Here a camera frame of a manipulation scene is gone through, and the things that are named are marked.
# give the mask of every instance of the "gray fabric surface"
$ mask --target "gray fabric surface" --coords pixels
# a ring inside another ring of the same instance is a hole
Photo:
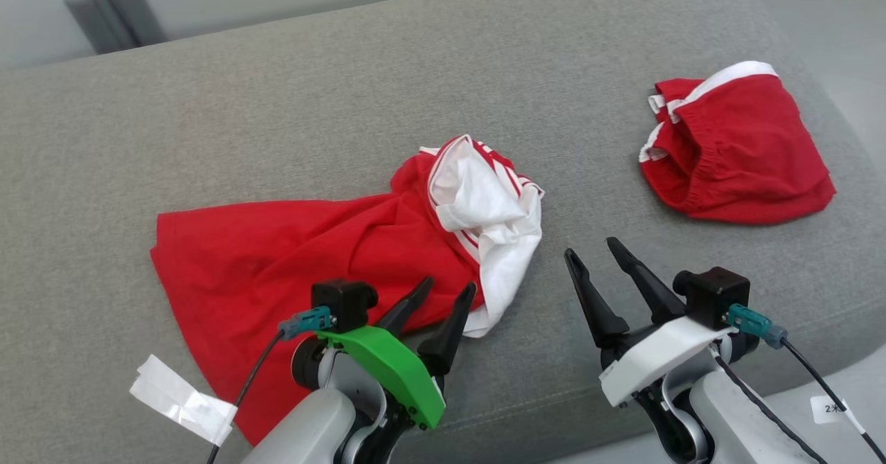
[[[833,176],[819,215],[699,223],[640,176],[654,82],[739,60],[781,74]],[[886,341],[883,187],[757,0],[395,0],[0,78],[0,461],[200,462],[208,445],[127,393],[153,353],[206,389],[154,274],[159,212],[383,192],[419,145],[471,133],[544,189],[545,236],[500,325],[466,341],[442,427],[395,462],[539,462],[648,429],[608,407],[562,261],[634,326],[616,235],[668,280],[721,265],[828,373]],[[785,353],[739,372],[808,381]],[[219,462],[238,461],[239,434]]]

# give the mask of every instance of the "clothing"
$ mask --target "clothing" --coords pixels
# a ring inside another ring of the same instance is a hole
[[[151,256],[209,385],[237,397],[282,320],[311,308],[314,282],[376,287],[374,322],[427,276],[434,287],[407,330],[445,319],[469,282],[481,337],[512,302],[541,239],[541,197],[513,164],[470,136],[421,149],[392,192],[352,201],[257,202],[160,215]],[[235,422],[256,445],[307,394],[290,376],[298,341],[272,350]]]
[[[769,64],[706,80],[659,82],[658,126],[640,167],[661,200],[692,218],[778,224],[822,211],[836,193],[800,111]]]

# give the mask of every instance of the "cable connector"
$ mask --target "cable connector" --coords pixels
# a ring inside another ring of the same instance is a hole
[[[336,323],[335,316],[329,312],[328,306],[318,306],[308,310],[307,312],[296,313],[289,320],[284,320],[278,325],[278,329],[282,332],[282,340],[288,341],[301,332],[323,331],[329,329]]]
[[[766,344],[775,350],[782,347],[781,338],[788,337],[787,329],[780,325],[773,325],[772,320],[767,319],[765,315],[738,303],[729,307],[729,312],[723,321],[739,331],[747,332],[747,334],[755,335],[766,341]]]

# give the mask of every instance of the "folded red shorts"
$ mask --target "folded red shorts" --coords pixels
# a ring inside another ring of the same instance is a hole
[[[659,123],[640,167],[665,204],[735,224],[779,224],[828,206],[828,168],[769,64],[740,62],[656,89],[649,105]]]
[[[467,135],[421,149],[390,190],[352,201],[256,202],[158,217],[154,267],[217,397],[235,400],[278,323],[311,307],[314,282],[374,285],[374,322],[434,277],[408,330],[445,319],[475,281],[478,308],[464,333],[481,337],[496,325],[541,239],[544,192]],[[271,351],[237,412],[253,445],[307,394],[290,373],[298,342]]]

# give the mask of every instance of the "cable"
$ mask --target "cable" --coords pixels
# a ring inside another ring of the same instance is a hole
[[[262,353],[262,356],[259,357],[259,361],[255,363],[255,366],[253,367],[253,372],[250,372],[249,377],[246,378],[246,384],[243,385],[243,389],[241,389],[240,391],[240,396],[237,397],[237,401],[234,402],[234,407],[240,407],[240,403],[243,402],[243,398],[246,397],[246,392],[249,391],[249,386],[253,384],[255,374],[259,372],[259,367],[262,366],[262,364],[265,362],[265,359],[268,357],[268,354],[271,353],[272,348],[274,348],[274,345],[276,345],[278,341],[282,339],[284,334],[284,331],[278,331],[274,339],[269,342],[268,347],[265,348],[264,353]],[[215,462],[215,456],[218,455],[218,452],[219,445],[213,445],[213,450],[209,452],[209,458],[206,459],[206,464],[213,464],[213,462]]]
[[[855,419],[855,416],[852,415],[852,412],[849,411],[848,408],[846,408],[846,405],[844,405],[844,403],[842,403],[842,400],[836,395],[835,392],[833,392],[833,389],[831,389],[830,386],[828,386],[828,383],[826,383],[825,380],[822,379],[822,375],[820,375],[817,372],[817,370],[815,369],[815,367],[813,367],[813,365],[811,365],[809,363],[809,360],[806,360],[806,357],[804,357],[803,354],[801,354],[797,350],[797,348],[795,348],[794,345],[791,344],[790,341],[788,341],[787,337],[781,338],[781,344],[784,344],[785,348],[787,348],[791,353],[793,353],[794,357],[797,357],[797,360],[800,360],[800,363],[803,364],[803,367],[806,367],[806,369],[809,371],[809,373],[811,375],[813,375],[813,378],[815,378],[815,381],[817,381],[817,383],[819,383],[819,385],[822,385],[822,388],[824,389],[825,393],[828,394],[828,396],[831,398],[831,400],[833,400],[833,403],[836,404],[836,406],[839,408],[839,410],[842,413],[844,413],[846,417],[848,417],[848,419],[850,420],[852,425],[855,426],[855,429],[858,430],[858,433],[861,435],[861,438],[864,438],[865,443],[867,443],[867,446],[869,446],[871,448],[871,450],[874,451],[874,454],[877,455],[877,458],[879,458],[880,462],[883,462],[883,464],[886,464],[886,456],[883,455],[883,451],[880,450],[880,448],[877,446],[876,443],[874,443],[874,440],[871,438],[870,435],[868,435],[868,433],[864,429],[864,427],[861,427],[861,424],[858,423],[858,420]]]
[[[731,379],[732,382],[734,382],[735,385],[737,385],[741,389],[741,392],[744,393],[744,396],[747,397],[751,402],[753,402],[757,406],[757,408],[759,408],[760,411],[762,411],[764,416],[766,416],[767,418],[769,418],[769,420],[774,422],[775,425],[779,427],[779,429],[781,430],[782,433],[785,433],[785,435],[787,435],[788,438],[794,440],[797,443],[797,445],[800,445],[800,448],[803,449],[803,452],[806,452],[807,454],[809,454],[809,456],[811,458],[814,458],[814,460],[816,460],[817,463],[828,464],[828,462],[826,462],[822,458],[822,456],[820,456],[819,454],[816,454],[816,452],[813,449],[811,449],[810,446],[806,444],[806,442],[803,441],[803,438],[800,438],[800,436],[797,436],[797,434],[794,433],[793,431],[791,431],[790,427],[788,427],[784,422],[782,422],[781,419],[779,419],[778,416],[775,415],[775,413],[773,413],[771,410],[769,410],[769,407],[767,407],[766,404],[763,403],[763,400],[759,399],[757,397],[757,395],[754,395],[754,392],[751,391],[748,388],[748,386],[746,384],[744,384],[744,382],[741,381],[741,379],[739,379],[739,377],[737,375],[735,375],[734,372],[732,372],[732,369],[729,368],[728,364],[725,363],[725,361],[723,360],[723,358],[721,356],[719,356],[719,355],[715,356],[714,360],[716,360],[717,364],[723,369],[723,371],[725,372],[725,375],[729,376],[729,379]]]

